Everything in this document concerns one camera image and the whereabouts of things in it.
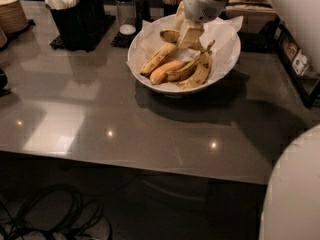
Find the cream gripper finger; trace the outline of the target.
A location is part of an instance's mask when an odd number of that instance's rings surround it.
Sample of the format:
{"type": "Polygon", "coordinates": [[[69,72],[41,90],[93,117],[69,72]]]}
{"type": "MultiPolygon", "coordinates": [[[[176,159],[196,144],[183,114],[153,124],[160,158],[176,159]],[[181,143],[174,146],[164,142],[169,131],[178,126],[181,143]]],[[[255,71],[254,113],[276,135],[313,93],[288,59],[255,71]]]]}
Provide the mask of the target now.
{"type": "Polygon", "coordinates": [[[194,22],[184,20],[180,29],[180,37],[178,39],[179,48],[188,48],[194,44],[203,34],[204,28],[202,22],[194,22]]]}
{"type": "Polygon", "coordinates": [[[182,26],[184,20],[184,5],[182,2],[179,3],[178,8],[176,10],[175,19],[173,22],[173,27],[176,30],[179,30],[182,26]]]}

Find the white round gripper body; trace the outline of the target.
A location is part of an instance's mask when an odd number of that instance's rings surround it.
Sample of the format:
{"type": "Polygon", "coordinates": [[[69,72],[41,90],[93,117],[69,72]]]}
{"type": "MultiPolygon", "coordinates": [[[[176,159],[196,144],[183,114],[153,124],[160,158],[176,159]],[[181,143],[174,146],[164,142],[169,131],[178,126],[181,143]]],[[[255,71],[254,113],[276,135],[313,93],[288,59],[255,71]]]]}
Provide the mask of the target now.
{"type": "Polygon", "coordinates": [[[216,19],[228,0],[183,0],[187,19],[195,22],[209,22],[216,19]]]}

